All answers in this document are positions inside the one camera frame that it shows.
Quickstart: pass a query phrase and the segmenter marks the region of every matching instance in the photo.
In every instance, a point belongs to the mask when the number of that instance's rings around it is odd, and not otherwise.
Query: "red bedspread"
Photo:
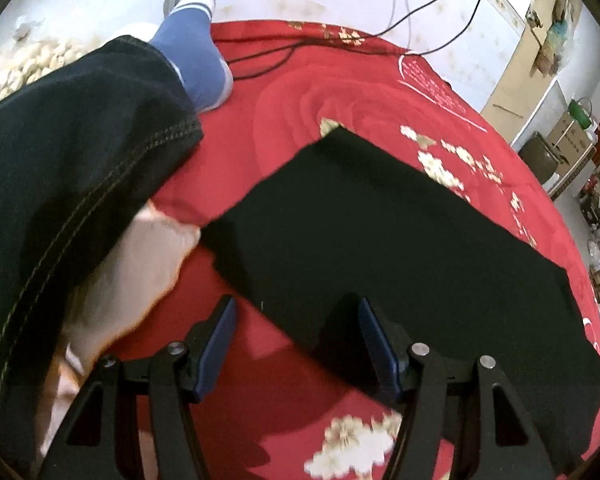
[[[178,220],[204,225],[300,148],[319,139],[321,125],[341,123],[427,171],[567,269],[584,330],[600,354],[600,318],[587,271],[560,215],[516,153],[425,60],[401,56],[400,49],[383,40],[360,40],[350,29],[320,24],[222,23],[214,25],[213,34],[227,59],[287,44],[288,38],[298,36],[328,38],[334,46],[344,42],[390,55],[309,46],[296,51],[282,68],[237,81],[227,104],[202,116],[205,139],[156,195],[158,208]],[[272,36],[277,39],[258,39]],[[244,41],[225,41],[236,39]],[[249,75],[285,55],[239,62],[232,70]],[[436,250],[435,240],[431,250]],[[226,292],[231,289],[213,270],[212,255],[205,248],[195,249],[175,290],[112,351],[123,359],[157,351],[208,316]],[[310,478],[304,464],[321,450],[332,418],[352,415],[370,424],[372,417],[382,420],[387,410],[322,370],[259,312],[259,306],[243,300],[218,386],[192,412],[213,478],[294,480]],[[142,424],[148,428],[145,406]],[[600,413],[591,449],[599,444]],[[451,452],[451,445],[443,442],[436,478],[448,472]],[[358,478],[379,479],[382,470],[375,466],[370,476]]]

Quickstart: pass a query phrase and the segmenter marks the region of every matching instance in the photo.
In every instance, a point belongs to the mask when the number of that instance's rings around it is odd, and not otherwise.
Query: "plastic bag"
[[[591,265],[597,267],[600,264],[600,247],[595,240],[587,242],[589,248],[589,257],[591,258]]]
[[[573,51],[575,50],[575,42],[573,40],[575,32],[575,26],[573,24],[575,9],[573,8],[571,0],[556,0],[554,5],[554,15],[556,12],[560,12],[560,15],[554,17],[554,20],[555,18],[560,18],[560,20],[558,20],[558,22],[554,21],[554,23],[562,23],[560,27],[562,45],[555,53],[555,62],[551,72],[552,75],[556,75],[568,65],[573,56]]]

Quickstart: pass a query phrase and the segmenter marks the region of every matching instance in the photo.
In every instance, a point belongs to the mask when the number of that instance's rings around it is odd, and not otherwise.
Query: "black cloth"
[[[21,474],[68,291],[201,138],[170,63],[130,37],[0,102],[0,455]]]
[[[202,242],[241,294],[366,393],[382,399],[358,329],[361,296],[444,356],[494,356],[557,472],[587,450],[600,358],[566,272],[366,140],[339,128],[304,148]]]

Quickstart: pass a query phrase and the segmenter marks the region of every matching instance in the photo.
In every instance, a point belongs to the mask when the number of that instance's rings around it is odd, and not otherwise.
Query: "foot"
[[[150,41],[175,67],[197,112],[218,108],[234,84],[211,39],[215,8],[216,0],[164,0],[164,21]]]

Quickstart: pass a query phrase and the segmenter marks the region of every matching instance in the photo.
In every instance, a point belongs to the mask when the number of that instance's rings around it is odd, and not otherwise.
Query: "black jeans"
[[[24,476],[68,291],[201,138],[170,63],[128,36],[0,102],[0,455]]]

